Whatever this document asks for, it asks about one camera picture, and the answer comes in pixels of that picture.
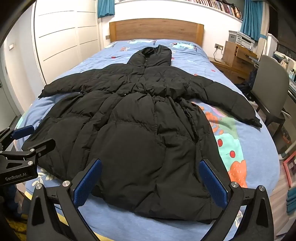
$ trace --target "red picture frame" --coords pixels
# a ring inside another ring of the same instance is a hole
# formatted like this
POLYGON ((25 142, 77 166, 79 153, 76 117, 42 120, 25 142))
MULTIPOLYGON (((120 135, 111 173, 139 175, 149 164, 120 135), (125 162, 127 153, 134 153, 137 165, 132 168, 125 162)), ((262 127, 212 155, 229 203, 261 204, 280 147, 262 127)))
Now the red picture frame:
POLYGON ((291 188, 296 184, 296 151, 284 161, 283 165, 291 188))

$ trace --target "white wardrobe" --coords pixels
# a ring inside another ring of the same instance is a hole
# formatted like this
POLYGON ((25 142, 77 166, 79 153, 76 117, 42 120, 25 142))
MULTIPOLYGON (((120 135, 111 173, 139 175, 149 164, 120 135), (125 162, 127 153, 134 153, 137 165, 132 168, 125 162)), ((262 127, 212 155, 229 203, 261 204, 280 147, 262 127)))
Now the white wardrobe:
POLYGON ((37 0, 36 55, 45 83, 100 50, 96 0, 37 0))

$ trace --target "printed bedspread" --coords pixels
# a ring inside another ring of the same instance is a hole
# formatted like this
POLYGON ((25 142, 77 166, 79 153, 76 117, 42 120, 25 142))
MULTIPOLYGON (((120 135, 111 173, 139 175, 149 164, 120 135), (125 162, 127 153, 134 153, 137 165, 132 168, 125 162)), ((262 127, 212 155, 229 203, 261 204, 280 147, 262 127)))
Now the printed bedspread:
MULTIPOLYGON (((234 84, 209 62, 201 47, 194 43, 178 40, 140 39, 114 42, 58 78, 89 69, 101 69, 109 64, 126 63, 136 51, 159 44, 172 50, 172 66, 193 75, 201 75, 220 82, 241 94, 234 84)), ((64 96, 55 95, 35 100, 17 127, 32 124, 36 128, 50 108, 64 96)), ((238 122, 228 113, 197 99, 192 100, 192 103, 199 105, 209 120, 230 179, 238 182, 242 187, 256 188, 258 185, 264 185, 268 193, 271 194, 279 178, 279 161, 275 145, 263 122, 261 121, 263 124, 261 129, 255 128, 238 122)), ((24 140, 20 139, 15 142, 17 150, 20 150, 24 140)), ((38 174, 38 178, 26 182, 27 196, 33 194, 35 185, 38 183, 43 183, 45 186, 55 186, 61 183, 60 180, 42 168, 38 169, 38 174)), ((102 199, 92 195, 79 210, 95 233, 112 240, 198 241, 210 228, 210 225, 198 222, 140 217, 108 205, 102 199)), ((57 211, 62 214, 59 206, 57 206, 57 211)), ((231 239, 235 234, 243 211, 242 207, 226 240, 231 239)))

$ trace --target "bed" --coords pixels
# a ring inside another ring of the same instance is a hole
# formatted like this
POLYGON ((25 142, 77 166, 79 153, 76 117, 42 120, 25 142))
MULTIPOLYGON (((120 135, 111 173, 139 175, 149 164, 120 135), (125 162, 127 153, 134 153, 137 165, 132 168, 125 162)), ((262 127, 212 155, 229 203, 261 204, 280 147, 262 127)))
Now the bed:
MULTIPOLYGON (((101 69, 109 64, 127 63, 138 50, 148 46, 164 45, 172 50, 172 66, 193 74, 217 81, 242 94, 214 65, 202 50, 203 25, 169 19, 135 19, 110 23, 111 44, 86 59, 60 77, 89 69, 101 69)), ((39 125, 50 108, 67 94, 36 99, 22 116, 17 128, 39 125)), ((279 179, 279 160, 272 138, 263 124, 261 129, 248 126, 222 110, 193 99, 209 120, 223 163, 232 181, 242 187, 256 188, 264 185, 269 195, 279 179)), ((25 138, 15 142, 17 150, 25 138)), ((32 197, 35 186, 56 186, 60 180, 42 168, 38 178, 25 183, 25 195, 32 197)), ((57 205, 60 220, 66 223, 57 205)), ((101 198, 89 196, 85 205, 79 208, 86 222, 101 240, 201 240, 210 225, 189 222, 150 219, 108 205, 101 198)), ((244 207, 239 211, 226 240, 235 234, 240 224, 244 207)))

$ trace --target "jacket sleeve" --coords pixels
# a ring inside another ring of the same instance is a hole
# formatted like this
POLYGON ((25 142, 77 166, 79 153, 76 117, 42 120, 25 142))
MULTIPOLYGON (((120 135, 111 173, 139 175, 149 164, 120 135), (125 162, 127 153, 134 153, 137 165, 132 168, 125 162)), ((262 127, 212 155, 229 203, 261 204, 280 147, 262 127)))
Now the jacket sleeve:
POLYGON ((98 70, 91 69, 83 73, 71 74, 57 79, 44 87, 39 98, 55 94, 84 91, 87 89, 87 84, 95 73, 97 74, 98 70))
POLYGON ((191 79, 187 94, 206 104, 221 107, 243 123, 262 127, 260 119, 256 117, 255 110, 247 99, 225 85, 196 76, 191 79))

